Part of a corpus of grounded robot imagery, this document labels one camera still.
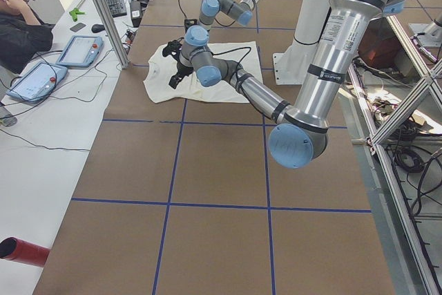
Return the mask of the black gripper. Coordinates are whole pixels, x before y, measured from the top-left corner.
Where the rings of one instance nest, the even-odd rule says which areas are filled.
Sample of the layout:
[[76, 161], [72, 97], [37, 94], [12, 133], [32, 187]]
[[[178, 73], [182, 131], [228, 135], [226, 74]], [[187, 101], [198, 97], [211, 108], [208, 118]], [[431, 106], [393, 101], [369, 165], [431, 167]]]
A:
[[192, 67], [185, 66], [180, 62], [177, 63], [177, 72], [169, 80], [171, 88], [177, 88], [178, 84], [187, 76], [192, 74]]

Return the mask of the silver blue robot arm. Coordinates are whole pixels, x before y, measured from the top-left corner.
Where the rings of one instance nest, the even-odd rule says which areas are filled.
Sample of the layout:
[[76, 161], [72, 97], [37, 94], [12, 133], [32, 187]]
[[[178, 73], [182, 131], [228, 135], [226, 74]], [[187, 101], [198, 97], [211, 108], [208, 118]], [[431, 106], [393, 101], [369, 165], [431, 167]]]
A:
[[224, 13], [233, 22], [247, 26], [259, 0], [203, 0], [198, 18], [198, 25], [210, 31], [218, 13]]
[[204, 0], [197, 24], [189, 26], [175, 49], [165, 48], [177, 62], [170, 79], [176, 88], [195, 74], [205, 87], [227, 82], [253, 107], [274, 121], [269, 150], [280, 165], [295, 169], [309, 164], [327, 146], [327, 114], [369, 22], [402, 11], [404, 0], [329, 0], [330, 13], [294, 104], [285, 101], [248, 73], [238, 61], [215, 58], [208, 41], [211, 25], [223, 12], [241, 25], [251, 19], [259, 0]]

